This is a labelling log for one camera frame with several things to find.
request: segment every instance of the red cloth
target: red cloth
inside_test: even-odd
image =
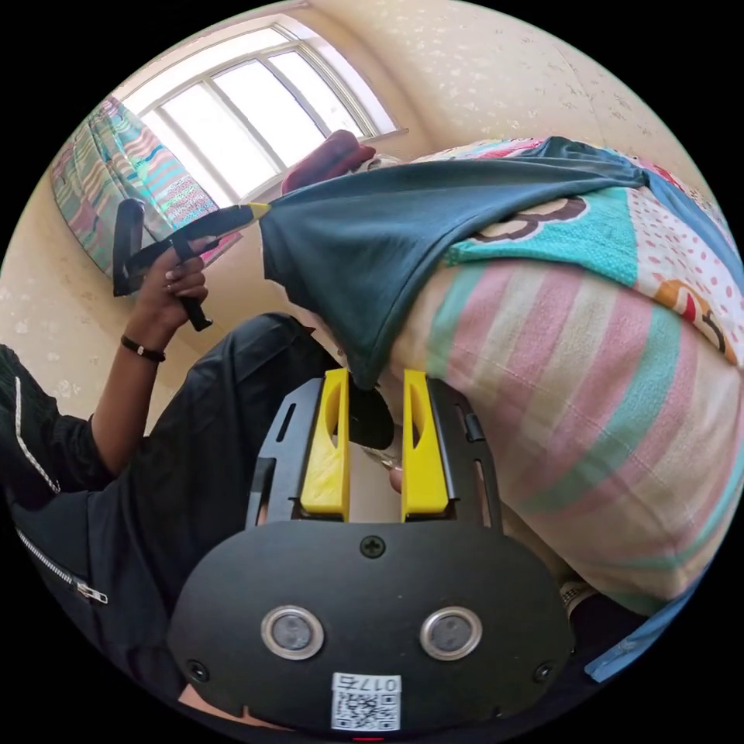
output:
[[[281,182],[281,193],[343,176],[371,160],[376,152],[369,145],[359,144],[351,132],[339,129],[287,173]]]

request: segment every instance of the striped curtain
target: striped curtain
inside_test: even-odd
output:
[[[109,279],[116,210],[125,199],[145,205],[143,246],[218,208],[175,155],[112,97],[73,132],[50,173],[65,222]],[[205,262],[214,261],[238,238],[238,233],[224,237],[204,254]]]

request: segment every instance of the patterned wallpaper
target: patterned wallpaper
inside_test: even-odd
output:
[[[606,144],[710,189],[656,114],[569,44],[459,0],[312,0],[353,30],[423,114],[439,149],[558,134]]]

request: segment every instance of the label sticker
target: label sticker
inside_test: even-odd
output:
[[[332,729],[365,732],[400,730],[400,677],[336,672],[332,689]]]

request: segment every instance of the black bracelet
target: black bracelet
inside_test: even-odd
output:
[[[122,336],[122,346],[125,349],[129,349],[129,351],[133,351],[138,357],[148,359],[151,362],[155,362],[155,364],[160,364],[160,362],[165,361],[165,354],[163,354],[162,351],[146,349],[144,346],[134,343],[134,341],[128,339],[126,336]]]

